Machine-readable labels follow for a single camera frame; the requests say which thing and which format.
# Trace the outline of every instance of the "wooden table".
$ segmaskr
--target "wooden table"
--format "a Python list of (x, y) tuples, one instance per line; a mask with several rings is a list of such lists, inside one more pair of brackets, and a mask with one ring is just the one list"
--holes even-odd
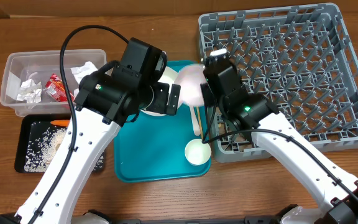
[[(343, 16), (358, 56), (358, 13)], [(58, 50), (73, 29), (86, 24), (109, 26), (126, 37), (137, 37), (164, 49), (169, 60), (197, 60), (198, 16), (0, 19), (0, 88), (9, 54)], [(112, 60), (121, 58), (124, 47), (108, 32), (87, 30), (75, 36), (68, 48), (103, 49)], [(14, 170), (21, 120), (0, 104), (0, 213), (15, 212), (42, 176)], [(316, 206), (303, 186), (275, 159), (228, 164), (214, 161), (202, 177), (126, 184), (114, 173), (113, 150), (110, 144), (106, 168), (90, 177), (75, 215), (93, 208), (114, 218), (143, 220), (241, 218), (272, 215), (291, 203)], [(358, 176), (358, 149), (326, 155)]]

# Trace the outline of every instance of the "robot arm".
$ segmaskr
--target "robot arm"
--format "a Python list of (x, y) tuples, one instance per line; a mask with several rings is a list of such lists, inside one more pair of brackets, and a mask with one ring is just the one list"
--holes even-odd
[[(74, 133), (71, 120), (65, 138), (38, 186), (14, 218), (2, 216), (0, 223), (71, 223), (75, 203), (93, 167), (128, 116), (136, 114), (136, 118), (139, 110), (176, 114), (180, 86), (172, 85), (169, 94), (170, 85), (158, 82), (166, 62), (165, 52), (132, 38), (120, 62), (109, 62), (84, 77), (75, 98), (77, 132), (74, 150), (70, 150)], [(112, 68), (112, 75), (107, 75)], [(52, 194), (47, 196), (62, 167), (65, 167), (63, 175)], [(40, 206), (45, 198), (46, 203)], [(107, 223), (92, 214), (75, 218), (73, 223), (84, 223), (85, 220)]]
[[(282, 113), (272, 113), (259, 121), (260, 129), (278, 131), (304, 145), (317, 159), (324, 164), (342, 183), (351, 191), (355, 191), (358, 178), (342, 170), (331, 162), (326, 156), (308, 142)], [(252, 140), (256, 145), (265, 149), (276, 158), (291, 174), (301, 182), (318, 204), (322, 214), (333, 208), (332, 200), (344, 200), (348, 193), (307, 155), (305, 151), (285, 138), (270, 133), (252, 133)]]
[(211, 53), (204, 63), (207, 81), (201, 86), (204, 101), (207, 106), (219, 107), (222, 119), (233, 132), (203, 142), (242, 134), (273, 155), (318, 204), (319, 213), (313, 214), (314, 219), (309, 217), (308, 222), (300, 223), (314, 223), (317, 219), (319, 223), (328, 223), (328, 220), (332, 223), (357, 220), (358, 223), (358, 178), (319, 152), (264, 95), (248, 95), (227, 51)]

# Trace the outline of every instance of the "white plate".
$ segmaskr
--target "white plate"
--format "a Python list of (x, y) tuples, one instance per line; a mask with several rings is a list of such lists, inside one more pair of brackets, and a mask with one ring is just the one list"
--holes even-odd
[[(174, 69), (172, 69), (170, 67), (165, 67), (165, 71), (162, 74), (159, 82), (168, 83), (170, 85), (169, 93), (171, 93), (171, 86), (177, 77), (178, 77), (178, 73), (176, 71), (174, 71)], [(159, 113), (154, 113), (154, 112), (150, 112), (150, 111), (141, 110), (141, 112), (151, 115), (151, 116), (165, 116), (165, 114), (159, 114)]]

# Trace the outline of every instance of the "plastic dish rack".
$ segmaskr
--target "plastic dish rack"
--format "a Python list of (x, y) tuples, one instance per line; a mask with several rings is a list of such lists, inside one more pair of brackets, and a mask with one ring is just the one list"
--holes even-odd
[[(358, 148), (358, 61), (335, 4), (203, 14), (200, 56), (226, 48), (249, 93), (270, 98), (319, 150)], [(230, 131), (220, 114), (212, 135)], [(241, 136), (213, 146), (218, 162), (271, 155)]]

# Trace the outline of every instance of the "crumpled paper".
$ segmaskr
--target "crumpled paper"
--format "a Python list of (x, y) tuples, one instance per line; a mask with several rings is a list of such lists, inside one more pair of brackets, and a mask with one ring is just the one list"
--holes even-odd
[(71, 72), (78, 84), (80, 84), (82, 78), (84, 78), (86, 75), (90, 75), (92, 72), (97, 70), (98, 69), (92, 62), (85, 62), (85, 64), (81, 67), (71, 68)]
[(39, 103), (41, 102), (41, 92), (41, 82), (35, 84), (34, 80), (30, 78), (20, 86), (16, 100), (26, 100), (27, 103)]

